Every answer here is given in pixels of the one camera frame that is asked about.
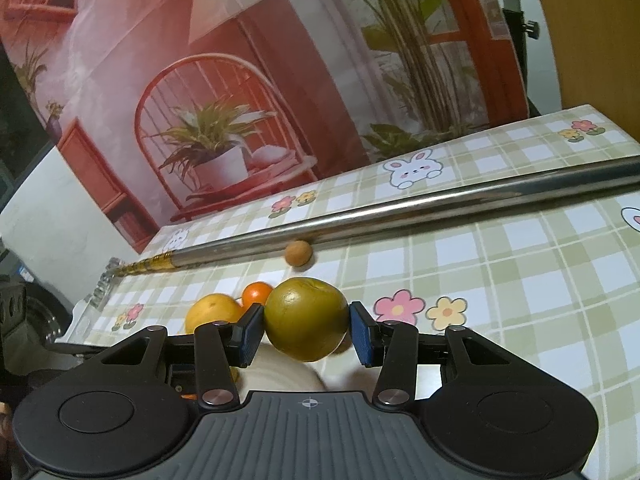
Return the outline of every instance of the printed backdrop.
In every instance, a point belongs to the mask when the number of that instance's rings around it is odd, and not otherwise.
[[[160,226],[527,115],[497,0],[0,5],[31,105],[138,252]]]

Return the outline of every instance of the table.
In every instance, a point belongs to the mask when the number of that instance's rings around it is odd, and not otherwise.
[[[356,206],[507,176],[640,154],[640,145],[588,105],[478,132],[413,155],[422,178],[405,187],[387,161],[179,226],[163,227],[142,254],[200,244]],[[401,170],[391,179],[391,171]],[[85,310],[69,340],[112,345],[140,328],[184,330],[200,297],[239,297],[254,281],[294,275],[337,286],[378,319],[421,332],[465,324],[580,390],[596,407],[598,441],[585,473],[640,474],[640,192],[386,239],[318,248],[295,272],[280,254],[250,262],[127,276],[102,312]],[[313,364],[329,388],[369,391],[375,370],[353,348]],[[418,394],[438,387],[431,367]]]

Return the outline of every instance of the stainless steel pole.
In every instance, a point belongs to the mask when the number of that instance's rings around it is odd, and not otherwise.
[[[236,235],[149,259],[154,259],[159,265],[145,267],[143,260],[123,266],[116,270],[116,274],[254,256],[283,250],[294,240],[317,244],[412,226],[426,228],[445,219],[639,184],[640,155],[592,162],[400,198]]]

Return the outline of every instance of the yellow flower print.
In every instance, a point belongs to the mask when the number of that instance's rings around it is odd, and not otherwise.
[[[120,314],[116,318],[116,321],[113,323],[113,326],[111,327],[111,331],[116,332],[117,330],[119,330],[126,320],[127,320],[127,313],[125,312],[124,314]]]
[[[569,142],[579,142],[584,139],[583,135],[576,130],[562,130],[558,134]]]
[[[432,306],[427,310],[427,318],[433,320],[433,329],[446,329],[450,325],[464,325],[466,317],[462,314],[466,310],[466,300],[457,298],[451,301],[451,298],[443,296],[436,301],[436,306]]]
[[[317,196],[318,196],[318,192],[315,189],[313,189],[311,191],[301,193],[300,196],[296,199],[296,202],[298,202],[299,206],[311,204],[316,199]]]

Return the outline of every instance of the white bunny print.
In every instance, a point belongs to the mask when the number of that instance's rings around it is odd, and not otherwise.
[[[442,173],[443,165],[429,158],[431,150],[421,150],[415,153],[411,162],[402,160],[388,160],[382,167],[391,172],[390,184],[398,189],[407,189],[414,182],[425,178],[434,178]]]
[[[189,230],[185,228],[174,231],[171,238],[169,238],[169,241],[164,244],[162,252],[164,253],[165,251],[180,249],[184,245],[184,241],[187,239],[188,234]]]
[[[635,207],[625,207],[620,214],[629,227],[640,232],[640,209],[636,209]]]

